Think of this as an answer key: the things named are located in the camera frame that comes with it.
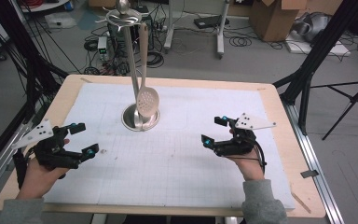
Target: white bracket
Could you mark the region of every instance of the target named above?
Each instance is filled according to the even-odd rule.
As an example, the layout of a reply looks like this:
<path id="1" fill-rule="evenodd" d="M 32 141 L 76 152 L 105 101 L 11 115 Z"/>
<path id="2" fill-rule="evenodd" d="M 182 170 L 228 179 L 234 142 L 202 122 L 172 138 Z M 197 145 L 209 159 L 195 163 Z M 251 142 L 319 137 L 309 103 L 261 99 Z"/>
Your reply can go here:
<path id="1" fill-rule="evenodd" d="M 245 130 L 256 130 L 256 129 L 265 129 L 273 128 L 276 126 L 276 122 L 271 122 L 269 120 L 261 119 L 257 116 L 243 113 L 235 124 L 236 128 L 245 129 Z"/>
<path id="2" fill-rule="evenodd" d="M 20 148 L 28 146 L 33 142 L 38 142 L 53 136 L 53 129 L 51 128 L 51 123 L 49 119 L 44 119 L 42 122 L 37 125 L 34 129 L 28 132 L 22 137 L 17 143 L 12 144 L 12 148 Z"/>

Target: slotted spoon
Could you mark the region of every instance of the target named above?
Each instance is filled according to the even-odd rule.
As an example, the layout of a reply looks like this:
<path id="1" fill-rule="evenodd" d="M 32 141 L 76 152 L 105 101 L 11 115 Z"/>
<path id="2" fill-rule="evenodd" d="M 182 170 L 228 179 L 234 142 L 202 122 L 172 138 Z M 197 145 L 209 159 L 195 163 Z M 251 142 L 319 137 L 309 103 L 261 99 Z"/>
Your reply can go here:
<path id="1" fill-rule="evenodd" d="M 159 97 L 155 89 L 146 87 L 146 66 L 147 66 L 147 46 L 148 31 L 146 23 L 142 23 L 139 29 L 140 53 L 142 63 L 142 82 L 136 101 L 136 107 L 139 113 L 144 117 L 151 117 L 158 111 Z"/>

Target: metal stand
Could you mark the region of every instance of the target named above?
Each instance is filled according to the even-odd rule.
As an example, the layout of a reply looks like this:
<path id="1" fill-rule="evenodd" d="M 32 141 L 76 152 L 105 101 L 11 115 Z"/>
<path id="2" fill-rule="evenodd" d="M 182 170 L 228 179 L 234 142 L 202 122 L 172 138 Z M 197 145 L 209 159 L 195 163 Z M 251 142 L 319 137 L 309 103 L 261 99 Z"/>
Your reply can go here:
<path id="1" fill-rule="evenodd" d="M 298 125 L 303 134 L 307 134 L 306 120 L 312 77 L 357 14 L 358 0 L 344 0 L 298 70 L 273 83 L 276 88 L 290 83 L 281 94 L 281 99 L 289 105 L 294 105 L 297 96 L 302 92 Z"/>
<path id="2" fill-rule="evenodd" d="M 106 21 L 110 22 L 113 25 L 122 27 L 124 33 L 124 40 L 126 43 L 127 50 L 127 60 L 130 66 L 130 75 L 132 80 L 132 88 L 135 96 L 135 102 L 138 97 L 139 84 L 138 78 L 136 76 L 136 66 L 135 60 L 133 58 L 133 49 L 132 49 L 132 40 L 130 27 L 136 24 L 139 24 L 135 19 L 140 21 L 142 16 L 135 10 L 129 9 L 127 15 L 120 15 L 116 10 L 109 11 L 106 17 Z M 140 132 L 147 131 L 157 125 L 159 121 L 159 111 L 156 112 L 150 118 L 145 118 L 138 113 L 136 104 L 129 105 L 122 114 L 121 121 L 124 126 L 132 131 Z"/>
<path id="3" fill-rule="evenodd" d="M 353 85 L 353 84 L 358 84 L 358 82 L 347 82 L 347 83 L 338 83 L 338 84 L 332 84 L 332 85 L 322 85 L 322 86 L 313 86 L 311 88 L 321 88 L 321 87 L 327 87 L 330 88 L 333 91 L 338 92 L 339 94 L 346 96 L 350 99 L 351 105 L 348 106 L 348 108 L 344 111 L 344 113 L 341 115 L 341 117 L 339 117 L 339 119 L 337 120 L 337 122 L 333 125 L 333 127 L 328 131 L 328 133 L 324 136 L 324 138 L 322 138 L 323 140 L 327 138 L 327 136 L 337 127 L 337 125 L 342 121 L 342 119 L 348 114 L 348 112 L 350 112 L 350 110 L 353 108 L 353 106 L 358 103 L 358 92 L 354 95 L 348 95 L 347 93 L 340 91 L 336 88 L 334 88 L 335 86 L 348 86 L 348 85 Z"/>
<path id="4" fill-rule="evenodd" d="M 219 58 L 222 59 L 223 58 L 223 54 L 225 54 L 225 45 L 224 45 L 224 41 L 223 41 L 223 31 L 225 29 L 225 22 L 226 22 L 226 17 L 227 17 L 227 13 L 228 13 L 228 7 L 229 7 L 229 0 L 225 0 L 225 6 L 223 7 L 223 13 L 221 16 L 221 21 L 220 21 L 220 26 L 218 28 L 218 33 L 217 33 L 217 54 L 219 55 Z M 169 10 L 169 15 L 168 15 L 168 31 L 167 31 L 167 36 L 165 38 L 165 43 L 164 43 L 164 49 L 165 49 L 165 53 L 168 53 L 168 50 L 171 48 L 171 43 L 172 43 L 172 38 L 173 38 L 173 31 L 175 29 L 174 24 L 172 23 L 172 14 L 173 14 L 173 10 L 172 10 L 172 0 L 170 0 L 170 3 L 168 5 L 168 10 Z"/>
<path id="5" fill-rule="evenodd" d="M 228 13 L 228 7 L 229 7 L 229 0 L 225 1 L 225 6 L 223 9 L 223 14 L 220 21 L 220 26 L 218 28 L 217 33 L 217 54 L 219 55 L 219 58 L 223 58 L 223 54 L 225 54 L 225 44 L 223 42 L 223 31 L 225 29 L 225 22 L 226 22 L 226 16 Z"/>

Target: cable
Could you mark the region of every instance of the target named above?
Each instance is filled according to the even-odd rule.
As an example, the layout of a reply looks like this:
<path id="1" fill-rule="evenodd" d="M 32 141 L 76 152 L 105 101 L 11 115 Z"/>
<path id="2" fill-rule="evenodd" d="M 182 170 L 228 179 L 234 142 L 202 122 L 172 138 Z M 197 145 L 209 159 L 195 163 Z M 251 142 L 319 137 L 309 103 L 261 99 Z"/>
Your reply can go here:
<path id="1" fill-rule="evenodd" d="M 183 0 L 183 8 L 182 8 L 182 12 L 181 12 L 181 14 L 180 14 L 180 17 L 179 17 L 176 21 L 174 21 L 172 25 L 174 25 L 177 21 L 179 21 L 180 19 L 182 19 L 182 17 L 183 17 L 183 12 L 184 12 L 184 11 L 185 11 L 185 0 Z"/>
<path id="2" fill-rule="evenodd" d="M 248 47 L 252 45 L 252 39 L 258 39 L 257 36 L 252 36 L 251 34 L 255 34 L 255 32 L 248 33 L 240 33 L 234 30 L 241 30 L 249 28 L 250 26 L 240 27 L 240 28 L 232 28 L 225 29 L 223 31 L 223 37 L 228 38 L 228 43 L 233 47 Z"/>
<path id="3" fill-rule="evenodd" d="M 175 27 L 175 31 L 179 31 L 179 30 L 188 30 L 188 31 L 191 31 L 191 32 L 195 32 L 195 33 L 198 33 L 200 35 L 207 35 L 207 36 L 210 36 L 210 35 L 214 35 L 214 31 L 216 30 L 216 27 L 212 28 L 212 31 L 203 31 L 203 30 L 199 30 L 199 29 L 193 29 L 193 28 L 189 28 L 189 27 L 184 27 L 184 26 L 177 26 Z"/>
<path id="4" fill-rule="evenodd" d="M 147 56 L 153 56 L 151 61 L 147 61 L 147 67 L 158 68 L 164 64 L 164 57 L 159 52 L 147 52 Z"/>
<path id="5" fill-rule="evenodd" d="M 84 49 L 86 49 L 87 51 L 97 51 L 98 49 L 98 39 L 91 39 L 86 41 L 86 43 L 84 43 Z"/>
<path id="6" fill-rule="evenodd" d="M 244 27 L 239 27 L 239 28 L 227 28 L 225 27 L 225 30 L 228 30 L 228 31 L 233 31 L 233 30 L 243 30 L 243 29 L 247 29 L 247 28 L 251 28 L 251 26 L 244 26 Z"/>
<path id="7" fill-rule="evenodd" d="M 260 164 L 260 167 L 263 171 L 263 174 L 264 174 L 266 172 L 266 165 L 267 165 L 266 158 L 264 156 L 264 151 L 261 148 L 261 146 L 258 144 L 258 142 L 256 142 L 256 141 L 251 141 L 251 142 L 255 143 L 255 147 L 252 150 L 255 151 L 255 153 L 257 155 L 257 159 L 256 158 L 237 157 L 237 156 L 225 156 L 225 158 L 258 161 L 258 163 Z"/>
<path id="8" fill-rule="evenodd" d="M 176 48 L 173 47 L 173 45 L 176 44 L 176 43 L 174 43 L 175 40 L 178 40 L 178 41 L 179 41 L 179 43 L 177 43 L 179 46 L 176 47 Z M 174 38 L 174 39 L 172 40 L 172 50 L 173 50 L 173 52 L 175 52 L 175 53 L 177 53 L 177 54 L 179 54 L 179 55 L 181 55 L 181 56 L 186 56 L 186 55 L 192 54 L 192 53 L 194 53 L 194 52 L 197 52 L 197 51 L 199 51 L 199 50 L 206 49 L 206 47 L 207 47 L 208 45 L 209 45 L 209 39 L 208 39 L 207 44 L 206 44 L 204 47 L 199 48 L 199 49 L 191 50 L 190 52 L 186 52 L 187 46 L 183 44 L 182 39 Z"/>

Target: grid paper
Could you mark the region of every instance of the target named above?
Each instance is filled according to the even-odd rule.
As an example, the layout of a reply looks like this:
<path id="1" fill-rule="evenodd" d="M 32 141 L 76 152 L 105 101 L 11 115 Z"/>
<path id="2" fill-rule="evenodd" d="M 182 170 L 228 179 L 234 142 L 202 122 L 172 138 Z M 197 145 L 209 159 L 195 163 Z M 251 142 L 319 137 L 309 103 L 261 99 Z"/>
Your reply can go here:
<path id="1" fill-rule="evenodd" d="M 85 122 L 87 130 L 69 136 L 65 149 L 80 151 L 98 143 L 100 152 L 71 170 L 46 195 L 49 203 L 91 203 L 185 207 L 241 207 L 243 177 L 233 161 L 203 147 L 200 135 L 228 140 L 215 116 L 238 118 L 246 112 L 267 119 L 257 91 L 155 87 L 160 121 L 147 132 L 121 123 L 134 103 L 130 85 L 86 83 L 64 125 Z M 295 208 L 270 129 L 256 130 L 265 151 L 266 178 L 275 198 Z"/>

